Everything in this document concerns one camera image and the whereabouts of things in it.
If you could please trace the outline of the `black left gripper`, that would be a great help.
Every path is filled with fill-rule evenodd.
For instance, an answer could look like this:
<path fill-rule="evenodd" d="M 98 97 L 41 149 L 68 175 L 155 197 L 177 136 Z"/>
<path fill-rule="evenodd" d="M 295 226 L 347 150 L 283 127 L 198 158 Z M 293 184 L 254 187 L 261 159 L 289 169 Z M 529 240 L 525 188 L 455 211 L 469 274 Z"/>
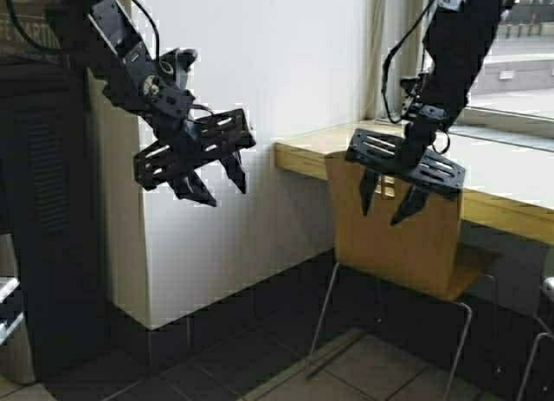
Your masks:
<path fill-rule="evenodd" d="M 183 91 L 145 84 L 141 97 L 151 108 L 147 121 L 156 138 L 133 158 L 135 180 L 145 190 L 167 183 L 179 200 L 216 207 L 195 170 L 218 161 L 237 189 L 247 193 L 241 151 L 255 146 L 255 140 L 243 109 L 194 119 L 190 111 L 203 106 Z"/>

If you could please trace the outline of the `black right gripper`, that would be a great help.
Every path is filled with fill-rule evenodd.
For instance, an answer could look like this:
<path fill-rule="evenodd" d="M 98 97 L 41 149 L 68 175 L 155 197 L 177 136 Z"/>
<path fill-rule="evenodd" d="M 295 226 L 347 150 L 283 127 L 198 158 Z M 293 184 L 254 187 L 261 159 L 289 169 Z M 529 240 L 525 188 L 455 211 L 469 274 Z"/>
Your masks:
<path fill-rule="evenodd" d="M 395 226 L 424 209 L 429 193 L 448 200 L 463 190 L 466 170 L 434 149 L 436 134 L 448 123 L 440 108 L 423 108 L 408 120 L 403 136 L 358 128 L 351 137 L 345 159 L 364 168 L 359 185 L 362 212 L 368 215 L 382 176 L 411 184 L 390 220 Z"/>

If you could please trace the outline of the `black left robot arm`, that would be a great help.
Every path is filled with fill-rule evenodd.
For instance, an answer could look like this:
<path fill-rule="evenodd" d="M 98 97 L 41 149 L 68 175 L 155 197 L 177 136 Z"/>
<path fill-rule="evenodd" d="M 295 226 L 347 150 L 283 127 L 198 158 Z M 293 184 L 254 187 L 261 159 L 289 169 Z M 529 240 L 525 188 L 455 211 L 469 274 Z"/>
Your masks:
<path fill-rule="evenodd" d="M 216 206 L 197 170 L 217 162 L 247 191 L 241 152 L 254 147 L 254 135 L 243 109 L 215 113 L 196 102 L 187 88 L 195 50 L 151 55 L 119 0 L 60 0 L 47 19 L 60 44 L 104 82 L 111 104 L 152 129 L 154 142 L 133 157 L 144 190 L 167 184 L 179 199 Z"/>

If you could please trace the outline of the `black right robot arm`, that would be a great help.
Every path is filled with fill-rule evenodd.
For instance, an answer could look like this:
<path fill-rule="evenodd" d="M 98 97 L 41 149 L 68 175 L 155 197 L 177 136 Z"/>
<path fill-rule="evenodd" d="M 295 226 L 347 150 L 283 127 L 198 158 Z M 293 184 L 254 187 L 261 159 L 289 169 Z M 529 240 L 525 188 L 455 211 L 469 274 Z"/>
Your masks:
<path fill-rule="evenodd" d="M 398 117 L 403 136 L 357 129 L 345 154 L 364 168 L 361 211 L 368 214 L 378 182 L 399 178 L 409 188 L 390 220 L 397 225 L 423 210 L 431 194 L 454 201 L 463 192 L 466 170 L 445 158 L 434 143 L 448 133 L 469 102 L 499 25 L 517 0 L 431 0 L 433 16 L 422 46 L 432 67 L 401 79 L 406 94 Z"/>

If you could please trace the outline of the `left robot base rail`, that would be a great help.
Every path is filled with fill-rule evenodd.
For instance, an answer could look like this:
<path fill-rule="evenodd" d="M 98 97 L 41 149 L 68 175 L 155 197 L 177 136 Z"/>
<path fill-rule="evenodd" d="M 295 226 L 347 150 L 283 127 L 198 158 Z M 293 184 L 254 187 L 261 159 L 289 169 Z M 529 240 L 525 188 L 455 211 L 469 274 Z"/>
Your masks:
<path fill-rule="evenodd" d="M 22 322 L 23 298 L 16 277 L 1 278 L 1 344 L 3 345 Z"/>

